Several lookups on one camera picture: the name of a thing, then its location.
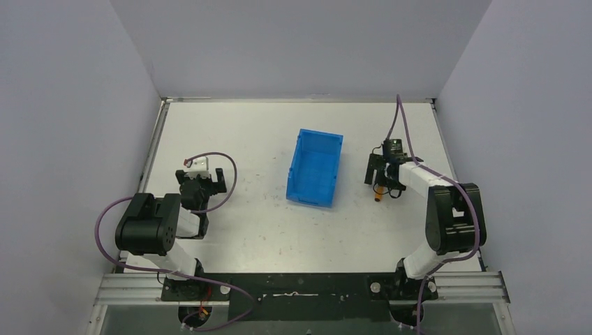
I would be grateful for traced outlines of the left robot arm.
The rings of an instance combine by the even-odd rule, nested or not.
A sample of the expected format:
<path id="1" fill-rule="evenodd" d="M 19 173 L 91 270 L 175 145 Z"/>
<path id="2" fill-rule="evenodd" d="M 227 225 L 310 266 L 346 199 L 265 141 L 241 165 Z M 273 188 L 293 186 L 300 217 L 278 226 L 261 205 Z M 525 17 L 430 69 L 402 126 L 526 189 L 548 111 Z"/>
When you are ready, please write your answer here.
<path id="1" fill-rule="evenodd" d="M 223 169 L 216 168 L 215 175 L 213 179 L 207 168 L 177 170 L 177 193 L 161 198 L 136 193 L 115 230 L 116 246 L 167 270 L 171 281 L 187 283 L 189 276 L 202 276 L 201 262 L 179 240 L 203 239 L 207 234 L 209 199 L 228 191 Z"/>

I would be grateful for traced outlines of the orange handled screwdriver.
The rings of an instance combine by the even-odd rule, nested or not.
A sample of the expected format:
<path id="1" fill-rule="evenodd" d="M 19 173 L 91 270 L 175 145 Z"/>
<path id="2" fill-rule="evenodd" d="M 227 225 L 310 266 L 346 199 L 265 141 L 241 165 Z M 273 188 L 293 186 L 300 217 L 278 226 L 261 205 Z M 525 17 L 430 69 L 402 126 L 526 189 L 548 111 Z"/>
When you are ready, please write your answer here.
<path id="1" fill-rule="evenodd" d="M 380 186 L 378 184 L 375 184 L 373 186 L 373 191 L 374 191 L 374 201 L 380 202 L 383 199 L 383 196 L 385 194 L 384 187 Z"/>

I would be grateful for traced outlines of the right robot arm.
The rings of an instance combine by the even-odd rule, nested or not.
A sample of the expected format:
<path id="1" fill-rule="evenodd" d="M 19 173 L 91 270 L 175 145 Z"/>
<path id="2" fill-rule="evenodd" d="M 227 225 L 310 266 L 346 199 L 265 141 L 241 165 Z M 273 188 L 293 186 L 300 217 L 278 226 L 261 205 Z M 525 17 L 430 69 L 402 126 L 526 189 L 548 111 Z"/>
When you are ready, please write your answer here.
<path id="1" fill-rule="evenodd" d="M 487 239 L 480 189 L 460 184 L 413 158 L 400 139 L 386 139 L 380 153 L 369 154 L 364 183 L 375 197 L 392 199 L 414 191 L 426 200 L 425 238 L 418 248 L 397 263 L 392 294 L 411 299 L 428 291 L 422 280 L 448 262 L 481 247 Z"/>

